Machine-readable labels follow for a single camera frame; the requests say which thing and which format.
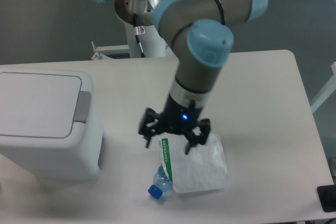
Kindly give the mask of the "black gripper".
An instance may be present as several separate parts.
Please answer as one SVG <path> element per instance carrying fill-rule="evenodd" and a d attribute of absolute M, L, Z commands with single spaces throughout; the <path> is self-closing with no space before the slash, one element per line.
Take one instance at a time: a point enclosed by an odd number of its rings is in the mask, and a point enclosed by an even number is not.
<path fill-rule="evenodd" d="M 185 147 L 185 154 L 188 154 L 191 148 L 199 145 L 205 145 L 211 131 L 210 119 L 198 120 L 203 107 L 196 106 L 196 99 L 187 100 L 186 105 L 176 102 L 169 94 L 165 107 L 161 114 L 153 109 L 147 108 L 139 124 L 138 134 L 146 140 L 145 147 L 149 148 L 152 137 L 163 133 L 163 129 L 168 133 L 182 134 L 188 143 Z"/>

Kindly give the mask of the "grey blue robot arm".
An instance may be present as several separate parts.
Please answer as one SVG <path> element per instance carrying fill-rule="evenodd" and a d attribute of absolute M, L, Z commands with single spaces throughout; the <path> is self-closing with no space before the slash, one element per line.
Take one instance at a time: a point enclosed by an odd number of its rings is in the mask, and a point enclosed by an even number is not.
<path fill-rule="evenodd" d="M 153 25 L 179 60 L 161 113 L 146 109 L 139 134 L 150 142 L 162 133 L 183 135 L 186 151 L 207 142 L 209 119 L 200 119 L 234 43 L 230 26 L 263 15 L 268 0 L 115 0 L 134 27 Z"/>

